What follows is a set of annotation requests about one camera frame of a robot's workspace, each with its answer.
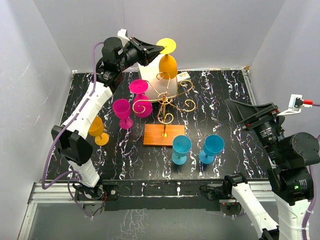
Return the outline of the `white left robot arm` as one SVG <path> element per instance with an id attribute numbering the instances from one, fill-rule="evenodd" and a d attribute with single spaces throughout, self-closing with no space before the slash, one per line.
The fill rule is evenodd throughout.
<path id="1" fill-rule="evenodd" d="M 93 200 L 103 195 L 104 188 L 98 184 L 100 176 L 91 160 L 93 147 L 86 140 L 89 129 L 123 80 L 123 71 L 136 63 L 149 65 L 164 49 L 135 37 L 125 42 L 119 37 L 107 38 L 102 42 L 102 57 L 93 61 L 93 81 L 86 94 L 62 126 L 55 125 L 51 130 L 54 148 L 69 162 L 72 173 Z"/>

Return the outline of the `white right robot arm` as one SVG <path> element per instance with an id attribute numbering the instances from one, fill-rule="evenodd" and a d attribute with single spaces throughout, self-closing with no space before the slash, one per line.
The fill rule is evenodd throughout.
<path id="1" fill-rule="evenodd" d="M 223 194 L 240 203 L 259 239 L 309 239 L 308 222 L 316 200 L 311 167 L 320 162 L 320 144 L 306 132 L 284 136 L 282 124 L 287 115 L 299 114 L 312 103 L 293 96 L 284 111 L 279 111 L 273 103 L 250 105 L 227 99 L 225 104 L 235 124 L 256 133 L 273 164 L 267 174 L 277 204 L 278 221 L 266 212 L 241 173 L 225 176 Z"/>

